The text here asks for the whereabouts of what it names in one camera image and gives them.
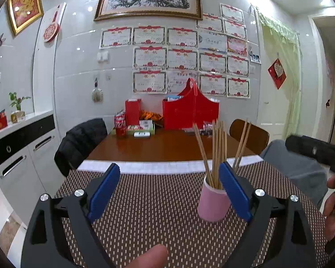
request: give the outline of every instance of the certificate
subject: certificate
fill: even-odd
[[[228,37],[227,47],[228,52],[247,56],[247,41]]]
[[[102,32],[100,49],[123,45],[131,45],[131,27],[117,27]]]
[[[165,27],[163,26],[134,27],[133,44],[165,44]]]
[[[134,49],[133,67],[135,70],[158,70],[166,69],[167,65],[166,47],[136,47]]]
[[[211,32],[199,32],[199,48],[227,52],[227,35]]]
[[[227,57],[213,52],[200,52],[200,70],[226,73]]]
[[[197,70],[197,50],[169,49],[167,69]]]
[[[221,16],[226,19],[244,24],[243,11],[230,5],[220,3]]]
[[[210,14],[203,14],[203,20],[196,22],[196,28],[222,32],[222,19]]]
[[[227,35],[247,40],[246,27],[244,25],[226,19],[223,20],[223,25]]]
[[[166,94],[166,72],[133,72],[133,92],[145,94]]]
[[[197,47],[197,31],[185,28],[168,28],[167,44]]]
[[[228,76],[227,97],[251,98],[249,78]]]
[[[167,73],[167,91],[174,94],[183,91],[189,78],[193,78],[195,81],[198,78],[198,74],[195,71],[172,70]]]
[[[227,70],[231,74],[249,76],[249,61],[244,57],[229,55]]]
[[[222,75],[200,74],[199,87],[203,94],[213,96],[226,95],[226,77]]]

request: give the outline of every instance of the silver screw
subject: silver screw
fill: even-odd
[[[256,196],[263,197],[265,195],[265,191],[262,189],[256,189],[255,192]]]
[[[76,197],[81,197],[82,195],[84,195],[84,190],[83,189],[75,190],[75,196]]]
[[[40,196],[40,200],[41,200],[41,201],[46,201],[46,200],[48,200],[48,194],[47,194],[47,193],[42,194],[42,195]]]
[[[290,196],[290,200],[291,200],[291,201],[294,201],[294,202],[297,202],[297,201],[299,200],[299,197],[298,197],[297,195],[295,195],[295,194],[292,194],[292,195]]]

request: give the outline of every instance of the cabinet handle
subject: cabinet handle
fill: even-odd
[[[2,175],[0,176],[1,179],[3,179],[6,175],[9,174],[9,172],[11,172],[16,166],[18,166],[21,162],[23,162],[24,160],[26,160],[27,156],[25,155],[25,157],[20,156],[19,158],[17,158],[15,160],[15,162],[13,162],[14,166],[11,167],[8,171],[6,171],[6,169],[2,172]]]
[[[34,151],[37,151],[38,149],[40,149],[43,145],[46,145],[48,142],[50,142],[52,139],[54,139],[54,136],[50,136],[48,138],[46,138],[45,140],[41,141],[40,143],[38,143],[35,146]]]

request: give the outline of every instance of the potted plant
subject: potted plant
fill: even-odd
[[[18,121],[25,119],[25,112],[21,111],[21,103],[23,100],[27,100],[31,97],[19,97],[17,98],[16,92],[10,92],[9,93],[11,104],[10,106],[16,106],[16,111],[11,113],[11,122],[17,123]]]

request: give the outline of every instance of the green plant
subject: green plant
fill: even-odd
[[[10,106],[11,106],[11,107],[16,106],[16,109],[17,109],[18,111],[21,111],[21,102],[22,102],[23,100],[27,100],[28,98],[31,98],[31,97],[17,98],[15,92],[10,92],[10,93],[9,93],[9,96],[10,96],[10,100],[12,101],[12,103],[10,104]]]

